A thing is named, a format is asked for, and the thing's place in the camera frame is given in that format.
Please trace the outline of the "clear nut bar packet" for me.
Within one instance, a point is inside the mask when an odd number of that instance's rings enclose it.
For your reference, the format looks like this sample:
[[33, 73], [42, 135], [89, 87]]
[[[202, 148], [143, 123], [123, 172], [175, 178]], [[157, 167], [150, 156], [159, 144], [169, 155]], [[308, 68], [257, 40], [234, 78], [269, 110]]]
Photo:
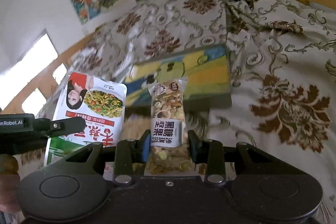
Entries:
[[183, 92], [187, 79], [173, 79], [149, 86], [151, 95], [151, 139], [147, 170], [153, 174], [190, 169]]

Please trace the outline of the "white green noodle snack pouch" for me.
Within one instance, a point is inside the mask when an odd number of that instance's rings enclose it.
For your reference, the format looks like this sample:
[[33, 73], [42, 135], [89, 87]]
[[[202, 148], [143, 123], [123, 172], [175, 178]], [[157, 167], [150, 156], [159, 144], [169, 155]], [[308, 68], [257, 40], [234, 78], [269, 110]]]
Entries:
[[85, 129], [47, 143], [44, 165], [51, 164], [93, 142], [113, 147], [120, 139], [126, 101], [124, 84], [72, 72], [60, 93], [54, 120], [80, 117]]

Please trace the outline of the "bright window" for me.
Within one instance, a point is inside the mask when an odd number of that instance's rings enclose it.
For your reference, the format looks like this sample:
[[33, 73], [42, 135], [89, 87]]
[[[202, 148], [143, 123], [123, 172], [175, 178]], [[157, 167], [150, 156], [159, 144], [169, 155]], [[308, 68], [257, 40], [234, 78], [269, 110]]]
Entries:
[[[57, 57], [58, 53], [54, 45], [48, 34], [44, 32], [26, 52], [21, 61], [1, 73], [1, 109], [4, 110], [12, 99]], [[66, 72], [66, 66], [62, 64], [52, 73], [52, 77], [60, 84]], [[23, 102], [22, 110], [37, 116], [45, 104], [46, 99], [36, 88]]]

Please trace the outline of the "floral satin bed quilt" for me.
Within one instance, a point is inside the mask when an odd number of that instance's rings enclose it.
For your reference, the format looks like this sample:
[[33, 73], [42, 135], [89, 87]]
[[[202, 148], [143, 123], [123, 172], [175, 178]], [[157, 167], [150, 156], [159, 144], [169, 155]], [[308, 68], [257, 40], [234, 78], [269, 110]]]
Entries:
[[190, 111], [200, 136], [247, 141], [314, 176], [335, 223], [335, 11], [296, 0], [145, 0], [100, 27], [70, 71], [115, 81], [138, 61], [226, 47], [231, 107]]

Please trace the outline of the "wooden bed rail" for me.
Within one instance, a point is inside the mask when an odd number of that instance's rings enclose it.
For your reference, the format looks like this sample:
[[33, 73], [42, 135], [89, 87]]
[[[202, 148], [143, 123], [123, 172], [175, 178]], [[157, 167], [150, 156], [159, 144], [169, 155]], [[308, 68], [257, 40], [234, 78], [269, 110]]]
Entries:
[[22, 109], [22, 104], [25, 100], [38, 89], [45, 99], [49, 99], [52, 94], [56, 91], [58, 83], [52, 76], [54, 71], [60, 67], [60, 65], [65, 65], [69, 68], [72, 63], [74, 56], [81, 51], [93, 38], [94, 32], [87, 35], [85, 38], [81, 39], [79, 42], [68, 48], [62, 54], [59, 55], [57, 59], [52, 61], [52, 63], [43, 69], [37, 76], [35, 76], [6, 106], [6, 108], [1, 112], [1, 114], [22, 114], [24, 110]]

